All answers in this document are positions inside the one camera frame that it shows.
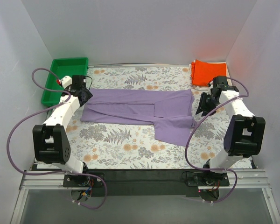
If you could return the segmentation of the purple t shirt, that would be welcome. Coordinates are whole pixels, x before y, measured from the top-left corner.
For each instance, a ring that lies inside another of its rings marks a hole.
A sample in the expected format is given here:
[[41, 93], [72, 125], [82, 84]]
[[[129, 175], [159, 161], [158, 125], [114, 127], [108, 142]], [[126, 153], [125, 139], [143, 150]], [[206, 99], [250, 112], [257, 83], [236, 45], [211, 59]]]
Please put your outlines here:
[[82, 122], [153, 125], [156, 140], [178, 146], [186, 146], [191, 128], [197, 125], [191, 90], [92, 89], [92, 94]]

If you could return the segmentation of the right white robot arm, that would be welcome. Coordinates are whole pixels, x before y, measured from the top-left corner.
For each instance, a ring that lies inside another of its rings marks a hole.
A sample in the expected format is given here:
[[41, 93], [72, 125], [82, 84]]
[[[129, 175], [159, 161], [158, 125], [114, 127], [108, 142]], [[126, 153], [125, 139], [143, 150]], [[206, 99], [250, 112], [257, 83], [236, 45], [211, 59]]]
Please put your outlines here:
[[249, 111], [238, 88], [229, 85], [227, 77], [213, 78], [209, 87], [208, 93], [202, 93], [196, 113], [203, 117], [213, 115], [222, 105], [231, 119], [224, 136], [224, 148], [203, 166], [202, 178], [214, 183], [226, 179], [226, 170], [236, 162], [259, 154], [266, 122]]

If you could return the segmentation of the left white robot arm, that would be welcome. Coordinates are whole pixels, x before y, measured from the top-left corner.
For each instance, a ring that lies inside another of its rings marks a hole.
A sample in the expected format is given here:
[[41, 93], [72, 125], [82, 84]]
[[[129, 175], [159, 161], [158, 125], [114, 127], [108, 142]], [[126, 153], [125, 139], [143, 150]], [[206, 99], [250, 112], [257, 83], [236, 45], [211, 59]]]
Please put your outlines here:
[[34, 126], [32, 133], [35, 158], [38, 162], [54, 165], [70, 173], [67, 180], [84, 187], [89, 183], [90, 177], [71, 174], [83, 173], [86, 165], [71, 155], [66, 129], [74, 113], [92, 98], [92, 94], [86, 88], [86, 76], [83, 75], [65, 76], [61, 79], [61, 85], [70, 93], [70, 99], [67, 99], [67, 93], [62, 93], [62, 105], [54, 109], [42, 125]]

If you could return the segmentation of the green plastic tray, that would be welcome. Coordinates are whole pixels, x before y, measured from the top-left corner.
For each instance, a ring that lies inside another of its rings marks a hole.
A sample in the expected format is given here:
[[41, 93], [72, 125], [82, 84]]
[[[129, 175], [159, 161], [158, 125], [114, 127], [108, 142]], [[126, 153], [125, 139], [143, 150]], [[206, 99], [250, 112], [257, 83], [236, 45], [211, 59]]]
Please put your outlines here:
[[[62, 79], [65, 76], [72, 77], [73, 75], [86, 75], [88, 70], [88, 58], [75, 57], [54, 59], [52, 61], [50, 70], [54, 72], [59, 79]], [[45, 87], [52, 90], [63, 90], [63, 87], [57, 84], [56, 77], [51, 73], [48, 74]], [[57, 105], [59, 103], [61, 94], [61, 92], [51, 92], [44, 90], [41, 103], [46, 107]]]

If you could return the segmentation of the aluminium frame rail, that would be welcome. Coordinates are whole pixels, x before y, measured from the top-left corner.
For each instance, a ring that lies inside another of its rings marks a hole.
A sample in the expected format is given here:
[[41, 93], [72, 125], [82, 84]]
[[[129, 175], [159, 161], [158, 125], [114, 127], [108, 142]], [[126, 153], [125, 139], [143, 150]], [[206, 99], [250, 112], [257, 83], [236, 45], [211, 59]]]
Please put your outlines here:
[[230, 185], [198, 197], [104, 196], [74, 203], [80, 189], [65, 188], [63, 174], [24, 176], [13, 224], [280, 224], [264, 170], [238, 169]]

